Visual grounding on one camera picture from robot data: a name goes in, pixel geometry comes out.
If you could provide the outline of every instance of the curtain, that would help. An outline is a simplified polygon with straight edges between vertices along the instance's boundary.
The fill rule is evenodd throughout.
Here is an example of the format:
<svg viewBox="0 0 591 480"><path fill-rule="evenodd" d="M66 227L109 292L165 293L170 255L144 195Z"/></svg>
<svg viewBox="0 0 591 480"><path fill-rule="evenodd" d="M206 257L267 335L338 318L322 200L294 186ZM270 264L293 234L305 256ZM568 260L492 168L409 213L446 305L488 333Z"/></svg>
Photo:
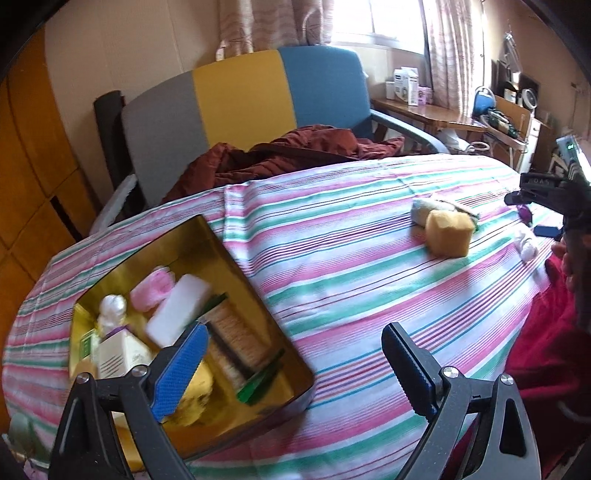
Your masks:
<svg viewBox="0 0 591 480"><path fill-rule="evenodd" d="M482 7L479 0L423 0L433 103L472 116L484 83Z"/></svg>
<svg viewBox="0 0 591 480"><path fill-rule="evenodd" d="M330 43L335 0L220 0L217 59Z"/></svg>

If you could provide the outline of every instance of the white box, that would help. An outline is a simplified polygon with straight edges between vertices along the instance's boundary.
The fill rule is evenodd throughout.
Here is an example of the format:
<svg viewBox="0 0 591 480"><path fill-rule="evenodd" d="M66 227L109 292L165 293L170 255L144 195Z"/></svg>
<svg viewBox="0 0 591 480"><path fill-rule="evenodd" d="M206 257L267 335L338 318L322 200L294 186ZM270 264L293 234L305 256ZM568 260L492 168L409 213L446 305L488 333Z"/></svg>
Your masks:
<svg viewBox="0 0 591 480"><path fill-rule="evenodd" d="M136 365L149 365L150 349L135 335L120 330L98 347L99 378L123 377Z"/></svg>
<svg viewBox="0 0 591 480"><path fill-rule="evenodd" d="M394 70L396 100L418 105L418 69L402 67Z"/></svg>
<svg viewBox="0 0 591 480"><path fill-rule="evenodd" d="M161 348L173 345L185 327L201 313L210 296L211 287L207 282L193 275L183 275L150 318L146 334Z"/></svg>

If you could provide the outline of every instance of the blue gripper pad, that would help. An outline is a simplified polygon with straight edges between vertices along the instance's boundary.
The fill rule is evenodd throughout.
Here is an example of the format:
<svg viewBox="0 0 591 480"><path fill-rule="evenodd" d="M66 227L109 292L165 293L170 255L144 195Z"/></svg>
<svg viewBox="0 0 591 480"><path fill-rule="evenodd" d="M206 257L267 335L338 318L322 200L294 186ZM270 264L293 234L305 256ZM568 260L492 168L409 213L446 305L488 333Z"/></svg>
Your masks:
<svg viewBox="0 0 591 480"><path fill-rule="evenodd" d="M195 370L205 355L209 335L200 323L177 347L172 359L154 383L154 396L150 405L156 421L172 415L180 402Z"/></svg>
<svg viewBox="0 0 591 480"><path fill-rule="evenodd" d="M441 366L425 349L417 347L399 323L382 331L382 351L413 410L431 420L437 414L437 400L443 389Z"/></svg>

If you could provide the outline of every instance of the chair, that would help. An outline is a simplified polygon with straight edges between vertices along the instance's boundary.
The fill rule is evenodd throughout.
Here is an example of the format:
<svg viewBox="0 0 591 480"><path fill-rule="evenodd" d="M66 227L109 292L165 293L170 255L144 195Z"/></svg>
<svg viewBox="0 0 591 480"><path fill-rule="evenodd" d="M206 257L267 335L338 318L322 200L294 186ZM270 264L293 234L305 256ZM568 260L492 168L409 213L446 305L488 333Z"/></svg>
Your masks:
<svg viewBox="0 0 591 480"><path fill-rule="evenodd" d="M126 106L119 98L124 142L117 118L99 115L97 102L108 166L131 159L133 172L121 183L117 174L115 193L91 233L115 220L136 184L146 206L158 205L187 165L218 142L248 150L312 124L373 138L375 121L434 153L448 153L431 135L371 110L359 58L336 47L285 47L238 56L166 80ZM127 151L122 151L125 143Z"/></svg>

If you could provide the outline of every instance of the dark red blanket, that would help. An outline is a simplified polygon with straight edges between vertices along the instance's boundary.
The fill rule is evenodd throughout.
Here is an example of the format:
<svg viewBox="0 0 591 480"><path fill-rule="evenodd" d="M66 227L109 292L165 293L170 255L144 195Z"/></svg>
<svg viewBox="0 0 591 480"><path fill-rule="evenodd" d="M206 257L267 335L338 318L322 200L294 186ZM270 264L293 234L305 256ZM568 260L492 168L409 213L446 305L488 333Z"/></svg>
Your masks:
<svg viewBox="0 0 591 480"><path fill-rule="evenodd" d="M566 288L561 261L552 255L545 266L550 286L534 297L505 365L530 418L542 478L591 434L591 425L573 421L568 413L591 417L591 335L575 325L574 297ZM470 434L456 446L442 478L455 478Z"/></svg>
<svg viewBox="0 0 591 480"><path fill-rule="evenodd" d="M292 130L273 140L270 145L297 147L335 155L305 158L305 151L294 156L270 153L257 146L245 152L229 144L218 143L189 164L163 203L223 185L267 179L307 168L344 161L395 157L400 155L404 139L399 137L385 142L372 142L356 138L348 129L312 125Z"/></svg>

